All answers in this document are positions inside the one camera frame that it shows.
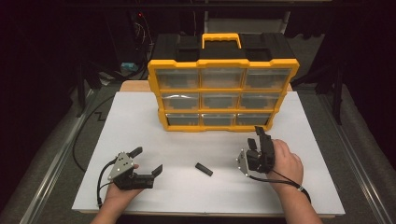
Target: fingers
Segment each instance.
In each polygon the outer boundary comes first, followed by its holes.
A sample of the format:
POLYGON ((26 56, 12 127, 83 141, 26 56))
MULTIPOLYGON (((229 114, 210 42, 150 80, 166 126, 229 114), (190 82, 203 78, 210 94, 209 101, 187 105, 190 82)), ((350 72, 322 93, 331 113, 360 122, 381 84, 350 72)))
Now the fingers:
POLYGON ((294 156, 294 158, 295 158, 297 161, 301 161, 300 157, 299 157, 299 156, 297 156, 297 154, 295 154, 295 153, 291 153, 291 155, 293 155, 293 156, 294 156))
POLYGON ((290 149, 284 141, 280 139, 274 139, 273 143, 276 157, 288 157, 290 155, 290 149))

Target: hand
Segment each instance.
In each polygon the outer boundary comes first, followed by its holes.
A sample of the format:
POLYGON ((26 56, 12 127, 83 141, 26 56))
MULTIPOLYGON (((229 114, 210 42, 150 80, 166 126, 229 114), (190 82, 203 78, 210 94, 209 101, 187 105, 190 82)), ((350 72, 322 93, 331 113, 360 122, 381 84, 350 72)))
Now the hand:
POLYGON ((119 189, 114 183, 111 183, 107 188, 105 202, 103 203, 99 213, 92 221, 95 223, 116 223, 125 208, 129 205, 131 200, 136 197, 142 189, 119 189))
MULTIPOLYGON (((288 145, 284 141, 275 139, 273 143, 276 157, 273 170, 301 185, 303 183, 304 167, 300 158, 296 154, 290 152, 288 145)), ((286 180, 273 171, 267 174, 267 178, 286 180)), ((282 193, 286 189, 295 189, 294 186, 287 184, 272 183, 271 186, 277 194, 282 193)))

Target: plastic drawer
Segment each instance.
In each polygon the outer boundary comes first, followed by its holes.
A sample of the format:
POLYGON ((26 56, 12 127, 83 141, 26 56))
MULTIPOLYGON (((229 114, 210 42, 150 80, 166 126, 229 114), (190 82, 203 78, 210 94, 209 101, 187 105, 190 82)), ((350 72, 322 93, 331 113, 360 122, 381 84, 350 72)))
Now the plastic drawer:
POLYGON ((241 109, 274 109, 279 93, 260 92, 242 93, 239 108, 241 109))
POLYGON ((247 70, 245 89, 282 89, 289 68, 253 68, 247 70))
POLYGON ((199 125, 198 114, 166 114, 169 125, 199 125))
POLYGON ((237 114, 235 125, 265 125, 270 117, 269 113, 237 114))
POLYGON ((236 108, 238 93, 202 93, 203 109, 232 109, 236 108))
POLYGON ((203 68, 202 88, 239 88, 244 69, 237 67, 203 68))
POLYGON ((205 126, 231 126, 235 114, 203 114, 202 121, 205 126))
POLYGON ((163 93, 165 109, 198 109, 199 93, 163 93))
POLYGON ((161 89, 198 88, 198 69, 156 69, 161 89))

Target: wire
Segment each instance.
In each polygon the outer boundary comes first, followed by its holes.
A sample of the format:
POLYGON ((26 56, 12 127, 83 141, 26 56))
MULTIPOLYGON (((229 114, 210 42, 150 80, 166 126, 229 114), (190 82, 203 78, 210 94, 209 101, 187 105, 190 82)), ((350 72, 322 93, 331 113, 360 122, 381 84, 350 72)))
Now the wire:
POLYGON ((292 186, 294 186, 295 188, 297 188, 297 190, 299 190, 299 191, 301 191, 303 194, 305 194, 306 198, 307 198, 308 201, 311 203, 311 197, 309 197, 308 191, 306 191, 306 189, 303 188, 303 186, 297 184, 296 182, 292 181, 291 179, 289 179, 289 178, 283 176, 282 174, 280 174, 280 173, 278 173, 278 172, 276 172, 276 171, 274 171, 274 173, 276 173, 277 175, 280 175, 280 176, 286 178, 287 180, 261 179, 261 178, 258 178, 258 177, 252 176, 252 175, 249 175, 248 177, 249 177, 250 179, 258 180, 258 181, 261 181, 261 182, 292 185, 292 186))
POLYGON ((145 31, 145 28, 143 28, 143 26, 142 26, 141 24, 137 23, 137 22, 135 22, 134 24, 136 24, 136 25, 139 27, 139 32, 137 33, 136 36, 139 35, 140 29, 143 30, 143 37, 142 37, 142 44, 143 44, 143 43, 145 42, 145 39, 146 39, 146 31, 145 31))
POLYGON ((110 165, 116 163, 116 160, 117 160, 117 158, 114 159, 114 160, 112 160, 112 161, 110 161, 108 164, 106 164, 106 166, 103 167, 102 171, 101 171, 100 174, 99 174, 98 185, 97 185, 97 188, 96 188, 96 200, 97 200, 97 202, 98 202, 99 208, 102 207, 102 199, 101 199, 101 197, 100 197, 100 189, 101 189, 103 186, 102 186, 102 187, 100 186, 100 182, 102 182, 103 173, 105 172, 105 170, 107 169, 107 167, 109 167, 110 165))
POLYGON ((151 34, 149 33, 149 24, 148 24, 148 21, 146 21, 146 17, 144 16, 143 13, 142 13, 142 18, 143 18, 143 20, 145 20, 146 27, 148 28, 148 37, 149 37, 149 41, 150 41, 149 44, 153 45, 154 43, 152 42, 151 34))
POLYGON ((93 115, 93 113, 95 113, 95 111, 96 111, 101 105, 103 105, 105 102, 107 102, 108 100, 110 100, 110 99, 113 98, 114 96, 115 96, 115 95, 112 95, 112 96, 108 97, 107 99, 105 99, 102 103, 100 103, 100 104, 91 112, 91 114, 84 120, 84 122, 83 122, 82 125, 81 125, 81 128, 78 130, 76 139, 75 139, 75 141, 74 141, 74 143, 73 143, 73 147, 72 147, 73 160, 74 160, 76 166, 77 166, 82 172, 84 172, 84 173, 86 172, 86 169, 82 168, 82 166, 79 164, 79 162, 77 161, 77 158, 76 158, 76 143, 77 143, 78 138, 79 138, 79 136, 80 136, 80 134, 81 134, 81 131, 82 131, 82 129, 84 128, 85 124, 87 123, 88 119, 90 119, 90 117, 93 115))
POLYGON ((107 186, 107 185, 110 185, 110 184, 112 184, 112 183, 113 183, 113 182, 108 182, 108 183, 102 185, 102 186, 100 187, 100 189, 102 189, 103 187, 105 187, 105 186, 107 186))

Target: metal rail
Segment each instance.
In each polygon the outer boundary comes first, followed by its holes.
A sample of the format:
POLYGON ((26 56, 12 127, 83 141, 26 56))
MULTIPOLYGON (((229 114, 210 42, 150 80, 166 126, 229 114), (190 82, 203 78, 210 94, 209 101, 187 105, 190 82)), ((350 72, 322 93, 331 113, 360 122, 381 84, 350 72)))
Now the metal rail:
POLYGON ((361 164, 361 161, 359 160, 358 155, 355 152, 354 147, 349 142, 349 139, 347 138, 343 127, 341 125, 338 125, 334 117, 332 116, 332 106, 329 102, 329 99, 325 95, 319 95, 318 98, 322 103, 323 107, 326 108, 329 119, 332 121, 332 125, 334 126, 335 130, 338 133, 338 136, 340 137, 341 142, 344 145, 346 160, 349 162, 352 172, 355 174, 356 179, 361 185, 361 190, 366 197, 368 204, 370 204, 370 207, 372 208, 378 223, 392 224, 393 221, 390 218, 385 205, 382 203, 375 185, 371 181, 370 177, 367 175, 363 165, 361 164))

